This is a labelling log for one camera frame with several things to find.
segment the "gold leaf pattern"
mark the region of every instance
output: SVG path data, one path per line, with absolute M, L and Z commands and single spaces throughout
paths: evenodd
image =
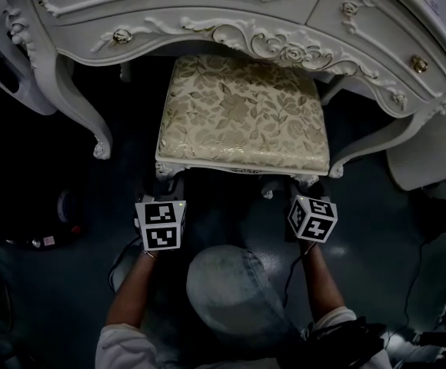
M 323 172 L 329 168 L 314 82 L 304 72 L 259 61 L 179 58 L 160 139 L 158 153 L 165 158 Z

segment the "white vanity table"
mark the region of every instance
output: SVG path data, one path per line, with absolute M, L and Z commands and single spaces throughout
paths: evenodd
M 329 174 L 335 178 L 352 158 L 399 145 L 446 112 L 446 28 L 432 0 L 7 2 L 12 41 L 27 48 L 45 97 L 95 135 L 96 158 L 110 157 L 112 136 L 73 85 L 64 56 L 113 65 L 172 42 L 208 40 L 278 65 L 337 75 L 324 105 L 345 76 L 354 77 L 396 120 L 335 155 Z

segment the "brass drawer knob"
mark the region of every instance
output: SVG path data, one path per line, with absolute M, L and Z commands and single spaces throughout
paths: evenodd
M 118 44 L 127 44 L 132 40 L 132 34 L 123 28 L 115 30 L 112 39 Z
M 411 59 L 411 63 L 413 63 L 413 69 L 418 74 L 421 74 L 422 72 L 428 70 L 428 63 L 419 56 L 413 56 L 413 58 Z

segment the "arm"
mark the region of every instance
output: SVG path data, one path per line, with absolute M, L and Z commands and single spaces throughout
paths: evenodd
M 139 328 L 145 314 L 148 282 L 155 267 L 158 252 L 151 258 L 141 253 L 128 276 L 115 295 L 107 314 L 106 325 L 127 324 Z
M 309 243 L 300 243 L 300 246 L 301 252 L 304 253 Z M 344 299 L 329 273 L 318 244 L 303 259 L 303 268 L 312 317 L 318 322 L 327 313 L 344 306 Z

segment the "white sleeve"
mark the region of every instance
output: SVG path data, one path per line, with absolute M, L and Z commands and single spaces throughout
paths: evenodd
M 156 349 L 137 328 L 127 324 L 102 329 L 95 355 L 95 369 L 155 369 Z
M 314 330 L 331 327 L 332 325 L 344 323 L 345 321 L 356 320 L 356 314 L 347 307 L 338 307 L 327 313 L 323 318 L 317 321 Z M 392 369 L 391 362 L 387 355 L 387 351 L 379 351 L 369 362 L 361 367 L 361 369 Z

